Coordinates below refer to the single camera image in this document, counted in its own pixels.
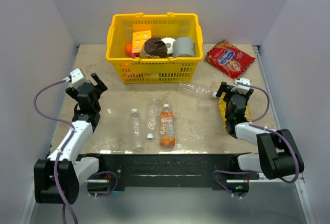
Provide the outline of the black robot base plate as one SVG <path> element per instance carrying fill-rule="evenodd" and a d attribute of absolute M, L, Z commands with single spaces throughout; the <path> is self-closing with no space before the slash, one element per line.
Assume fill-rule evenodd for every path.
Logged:
<path fill-rule="evenodd" d="M 80 154 L 78 159 L 95 157 L 100 171 L 111 171 L 110 186 L 116 191 L 128 187 L 188 187 L 221 190 L 228 180 L 237 180 L 230 189 L 246 192 L 248 181 L 257 173 L 241 173 L 237 154 Z"/>

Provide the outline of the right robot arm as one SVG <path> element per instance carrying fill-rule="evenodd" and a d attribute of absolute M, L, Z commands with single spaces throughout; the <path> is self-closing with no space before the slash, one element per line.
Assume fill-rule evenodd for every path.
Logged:
<path fill-rule="evenodd" d="M 222 82 L 213 94 L 224 102 L 221 113 L 226 132 L 258 148 L 257 153 L 236 156 L 229 172 L 235 179 L 262 173 L 269 180 L 294 183 L 304 171 L 304 162 L 291 132 L 288 129 L 274 130 L 258 126 L 246 117 L 248 100 L 255 89 L 248 79 L 240 78 L 235 85 Z"/>

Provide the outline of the orange tea bottle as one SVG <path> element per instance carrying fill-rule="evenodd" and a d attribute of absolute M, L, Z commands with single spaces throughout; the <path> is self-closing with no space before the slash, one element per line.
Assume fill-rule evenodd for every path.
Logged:
<path fill-rule="evenodd" d="M 166 147 L 175 146 L 174 114 L 169 104 L 163 105 L 160 114 L 160 145 Z"/>

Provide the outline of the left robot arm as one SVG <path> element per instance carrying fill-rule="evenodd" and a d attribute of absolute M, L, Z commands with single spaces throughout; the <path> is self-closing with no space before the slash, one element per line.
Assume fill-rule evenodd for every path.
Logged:
<path fill-rule="evenodd" d="M 93 84 L 80 69 L 71 71 L 62 82 L 71 83 L 65 92 L 77 104 L 70 122 L 69 131 L 60 145 L 34 165 L 35 200 L 37 203 L 73 204 L 80 186 L 90 177 L 101 179 L 107 166 L 96 158 L 77 160 L 86 141 L 94 133 L 100 121 L 101 94 L 107 87 L 96 73 Z"/>

